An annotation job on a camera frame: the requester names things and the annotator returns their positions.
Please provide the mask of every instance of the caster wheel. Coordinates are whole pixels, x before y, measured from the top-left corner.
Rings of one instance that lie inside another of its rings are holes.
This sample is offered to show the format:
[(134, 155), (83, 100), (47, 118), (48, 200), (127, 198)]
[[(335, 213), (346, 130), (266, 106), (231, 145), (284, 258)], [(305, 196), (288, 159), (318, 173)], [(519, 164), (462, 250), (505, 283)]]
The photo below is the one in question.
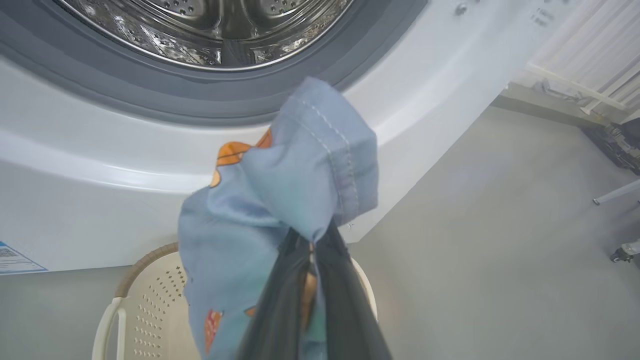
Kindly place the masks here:
[(626, 261), (627, 263), (630, 263), (633, 258), (633, 255), (627, 254), (624, 250), (622, 250), (622, 248), (618, 248), (616, 252), (609, 256), (609, 259), (614, 263), (619, 263), (620, 261)]

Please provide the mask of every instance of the washing machine drum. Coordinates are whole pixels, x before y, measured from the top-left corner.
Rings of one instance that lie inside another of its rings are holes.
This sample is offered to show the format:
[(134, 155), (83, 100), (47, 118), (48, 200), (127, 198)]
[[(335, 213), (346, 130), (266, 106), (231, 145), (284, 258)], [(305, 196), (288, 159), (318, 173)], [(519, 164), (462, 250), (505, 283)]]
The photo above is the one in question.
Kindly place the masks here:
[(272, 119), (307, 76), (346, 88), (426, 3), (3, 1), (0, 50), (111, 108), (181, 124), (245, 126)]

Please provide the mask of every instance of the white washing machine body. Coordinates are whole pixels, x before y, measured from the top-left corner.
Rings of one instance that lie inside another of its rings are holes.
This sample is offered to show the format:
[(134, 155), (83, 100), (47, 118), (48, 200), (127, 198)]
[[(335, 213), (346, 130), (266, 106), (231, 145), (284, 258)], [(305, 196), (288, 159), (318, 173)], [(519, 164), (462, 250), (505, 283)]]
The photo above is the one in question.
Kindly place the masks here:
[[(407, 194), (576, 5), (434, 0), (344, 90), (378, 135), (380, 163), (380, 205), (341, 229), (348, 242)], [(268, 127), (157, 121), (7, 57), (0, 74), (1, 241), (51, 271), (130, 265), (175, 241), (182, 201), (209, 183), (218, 148), (255, 143)]]

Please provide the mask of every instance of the sticker label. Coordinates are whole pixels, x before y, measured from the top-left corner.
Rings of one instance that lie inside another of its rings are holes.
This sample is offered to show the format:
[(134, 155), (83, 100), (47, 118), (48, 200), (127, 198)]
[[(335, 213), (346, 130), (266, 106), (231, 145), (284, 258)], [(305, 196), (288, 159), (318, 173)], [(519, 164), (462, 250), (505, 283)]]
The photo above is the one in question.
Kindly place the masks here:
[(0, 275), (38, 271), (47, 271), (47, 269), (0, 241)]

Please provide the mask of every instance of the stainless steel drum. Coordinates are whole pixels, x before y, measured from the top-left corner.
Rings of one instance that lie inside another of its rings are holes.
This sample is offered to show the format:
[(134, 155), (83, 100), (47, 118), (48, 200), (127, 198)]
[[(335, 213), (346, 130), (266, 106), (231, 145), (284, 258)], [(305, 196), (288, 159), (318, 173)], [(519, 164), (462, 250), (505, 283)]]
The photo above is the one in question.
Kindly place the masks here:
[(282, 61), (326, 33), (353, 0), (60, 0), (148, 56), (204, 70)]

